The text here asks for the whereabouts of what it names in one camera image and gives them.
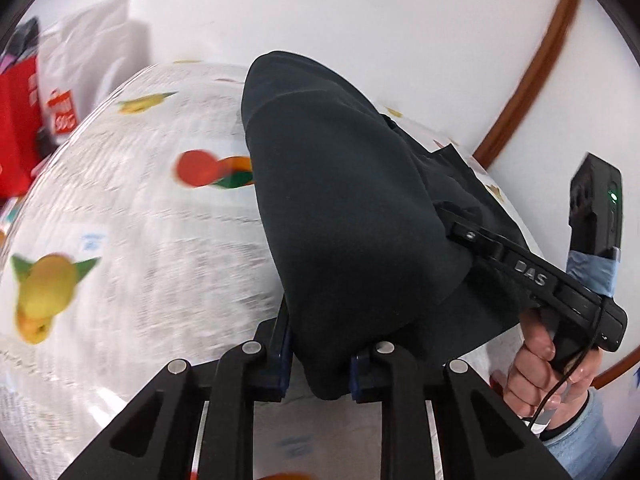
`screw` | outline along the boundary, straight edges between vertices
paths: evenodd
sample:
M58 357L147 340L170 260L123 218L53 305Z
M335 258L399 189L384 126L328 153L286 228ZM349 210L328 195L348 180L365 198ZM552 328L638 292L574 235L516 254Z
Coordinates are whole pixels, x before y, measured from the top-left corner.
M469 370L469 365L466 364L462 359L453 359L453 361L449 363L449 368L451 368L452 372L463 374L467 370Z
M174 359L166 366L166 369L174 375L181 374L187 369L187 361L183 361L182 359Z
M242 345L242 351L245 354L257 354L261 348L262 345L257 341L247 341Z
M379 354L391 354L395 349L396 347L389 341L380 341L380 343L376 345L376 351Z

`finger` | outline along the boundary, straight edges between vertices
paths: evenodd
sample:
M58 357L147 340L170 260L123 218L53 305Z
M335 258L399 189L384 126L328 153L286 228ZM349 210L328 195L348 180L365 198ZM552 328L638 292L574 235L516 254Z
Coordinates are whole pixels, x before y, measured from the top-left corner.
M540 359L537 355L529 351L528 348L520 349L516 354L513 366L517 368L531 384L546 392L556 386L560 378L560 375L553 370L548 362ZM557 393L561 394L565 389L566 384L563 384Z
M535 355L551 361L556 355L556 347L548 330L540 319L537 308L529 308L520 314L520 327L524 336L524 344Z
M589 386L591 386L591 381L593 381L592 377L585 377L583 380L572 384L569 392L566 394L566 397L562 402L564 404L568 404L569 402L573 402L575 399L578 399L589 389Z
M524 400L514 394L511 390L506 390L502 397L504 402L511 408L513 413L519 416L533 416L536 413L535 407L527 404Z
M584 360L580 363L580 365L574 370L574 372L569 377L569 383L578 383L586 378L593 379L598 370L600 369L600 365L602 364L602 349L597 348L591 350Z
M508 390L513 392L519 399L531 406L539 406L546 396L546 392L531 384L519 370L513 369L509 375ZM558 408L560 406L560 395L553 394L547 401L548 408Z

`plastic bag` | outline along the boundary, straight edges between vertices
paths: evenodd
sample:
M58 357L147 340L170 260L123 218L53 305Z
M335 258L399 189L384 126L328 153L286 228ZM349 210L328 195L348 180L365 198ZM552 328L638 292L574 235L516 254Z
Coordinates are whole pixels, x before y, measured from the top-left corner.
M136 66L129 0L107 0L47 29L38 76L45 124L65 140Z

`black cable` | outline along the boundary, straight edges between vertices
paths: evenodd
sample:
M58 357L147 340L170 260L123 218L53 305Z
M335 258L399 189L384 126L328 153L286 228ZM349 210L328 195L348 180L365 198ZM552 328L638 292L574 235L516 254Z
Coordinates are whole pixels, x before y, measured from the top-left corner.
M598 334L600 333L600 320L602 319L603 313L604 313L604 309L601 308L600 312L598 313L598 319L596 320L596 323L595 323L593 335L591 336L591 339L587 344L587 346L585 346L582 352L580 352L580 356L575 360L574 364L571 365L571 367L562 375L562 377L558 381L558 384L556 384L556 386L551 388L548 391L548 393L545 395L545 398L542 399L542 402L540 402L540 405L538 406L536 412L533 414L533 417L531 417L531 422L529 423L529 429L531 431L533 431L533 425L536 423L536 420L538 420L540 413L542 413L542 410L544 409L546 402L551 398L551 396L554 393L556 393L556 391L558 391L558 388L560 388L560 386L562 386L566 382L566 380L571 376L571 374L576 371L577 367L580 366L580 363L584 361L585 357L587 357L589 350L593 348L593 345L596 343L596 339L598 338Z

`black cloth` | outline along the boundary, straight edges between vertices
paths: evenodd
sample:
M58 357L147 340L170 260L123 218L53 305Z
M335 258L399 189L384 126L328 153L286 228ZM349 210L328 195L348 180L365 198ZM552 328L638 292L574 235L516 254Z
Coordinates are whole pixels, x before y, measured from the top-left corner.
M444 206L526 247L449 146L434 153L315 61L271 52L242 96L260 216L294 350L316 396L348 392L350 356L379 340L442 364L518 322L527 296L448 240Z

